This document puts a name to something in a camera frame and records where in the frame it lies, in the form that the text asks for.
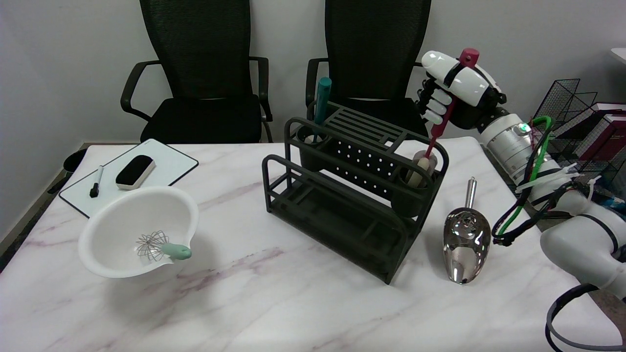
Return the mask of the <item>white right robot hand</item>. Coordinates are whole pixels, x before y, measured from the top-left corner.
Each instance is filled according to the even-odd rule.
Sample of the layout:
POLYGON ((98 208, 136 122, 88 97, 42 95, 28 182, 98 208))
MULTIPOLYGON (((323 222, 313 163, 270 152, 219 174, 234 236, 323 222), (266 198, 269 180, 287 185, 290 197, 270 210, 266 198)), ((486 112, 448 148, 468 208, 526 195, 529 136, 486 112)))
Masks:
POLYGON ((484 131, 500 116, 507 96, 494 78, 478 65, 479 53, 468 47, 460 58, 428 51, 421 58, 427 79, 418 92, 416 109, 434 125, 448 122, 459 129, 484 131))

